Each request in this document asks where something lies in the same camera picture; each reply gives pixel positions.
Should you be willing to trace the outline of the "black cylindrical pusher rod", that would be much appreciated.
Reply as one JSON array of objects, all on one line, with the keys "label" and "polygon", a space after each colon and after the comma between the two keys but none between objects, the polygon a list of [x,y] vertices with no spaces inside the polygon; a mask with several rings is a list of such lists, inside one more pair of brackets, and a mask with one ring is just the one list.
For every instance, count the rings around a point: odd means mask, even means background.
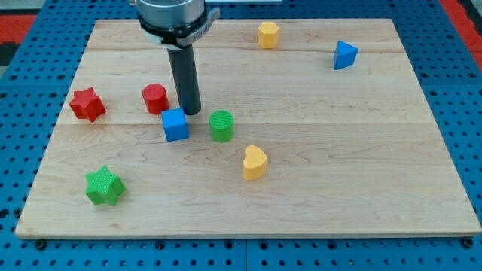
[{"label": "black cylindrical pusher rod", "polygon": [[201,110],[201,101],[193,46],[168,50],[168,56],[178,103],[186,115],[195,115]]}]

